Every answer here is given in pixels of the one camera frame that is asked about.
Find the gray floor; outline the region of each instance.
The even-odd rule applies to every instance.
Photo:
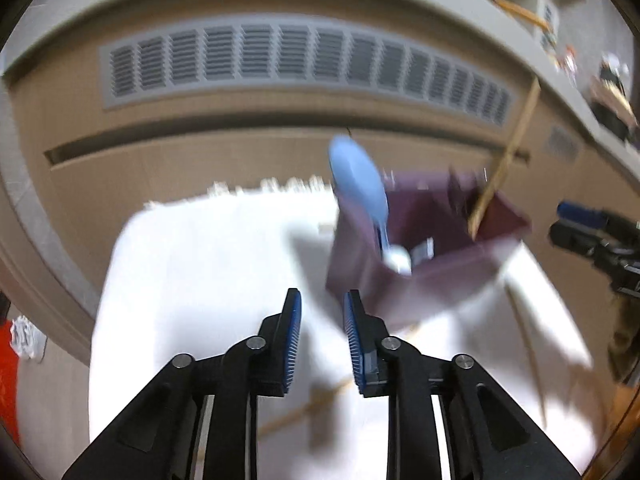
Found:
[[[60,480],[89,445],[89,368],[48,340],[41,363],[20,361],[17,390],[22,452],[44,480]]]

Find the gray vent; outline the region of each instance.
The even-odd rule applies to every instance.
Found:
[[[428,97],[429,101],[444,101],[444,91],[449,81],[449,72],[451,65],[445,59],[436,59],[435,68],[433,69],[433,78],[429,85]]]
[[[314,64],[316,78],[338,79],[343,39],[344,34],[340,31],[318,30]]]
[[[107,107],[236,86],[372,92],[503,126],[513,94],[476,67],[384,30],[302,14],[181,22],[100,48]]]
[[[133,48],[117,48],[111,53],[111,92],[116,97],[121,97],[132,93],[135,87]]]
[[[171,35],[171,81],[188,83],[198,78],[198,39],[195,30]]]
[[[351,53],[349,56],[349,71],[347,79],[349,83],[371,83],[371,67],[376,51],[375,38],[353,37]]]
[[[306,77],[307,27],[280,28],[278,74],[282,77]]]
[[[140,88],[164,86],[164,39],[152,38],[138,44]]]
[[[429,69],[429,57],[426,54],[411,50],[409,70],[404,83],[404,91],[422,97],[424,93],[424,81],[427,79]]]
[[[208,80],[231,79],[234,76],[233,27],[206,28],[204,77]]]
[[[269,25],[245,25],[242,27],[242,77],[266,77],[269,75],[271,27]]]
[[[400,67],[404,48],[398,44],[384,43],[382,47],[382,61],[378,73],[378,84],[382,87],[397,89],[400,81]]]

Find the purple container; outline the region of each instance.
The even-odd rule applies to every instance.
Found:
[[[404,173],[385,179],[389,242],[411,252],[433,238],[434,258],[414,266],[411,276],[393,272],[382,262],[368,215],[336,190],[340,214],[326,288],[340,304],[345,292],[357,288],[367,313],[397,330],[454,307],[494,279],[530,230],[529,221],[497,194],[473,241],[466,232],[466,219],[450,206],[449,179],[443,173]],[[453,201],[472,202],[478,195],[475,177],[458,179],[460,188]]]

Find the red fabric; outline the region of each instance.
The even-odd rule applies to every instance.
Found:
[[[15,414],[15,394],[18,379],[18,356],[9,346],[11,321],[0,326],[0,418],[4,427],[20,446],[18,421]]]

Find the blue spoon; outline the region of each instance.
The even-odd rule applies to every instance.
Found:
[[[329,145],[329,165],[340,192],[359,203],[378,229],[385,263],[397,272],[410,274],[411,263],[406,249],[389,244],[386,232],[389,204],[385,186],[367,152],[351,137],[334,137]]]

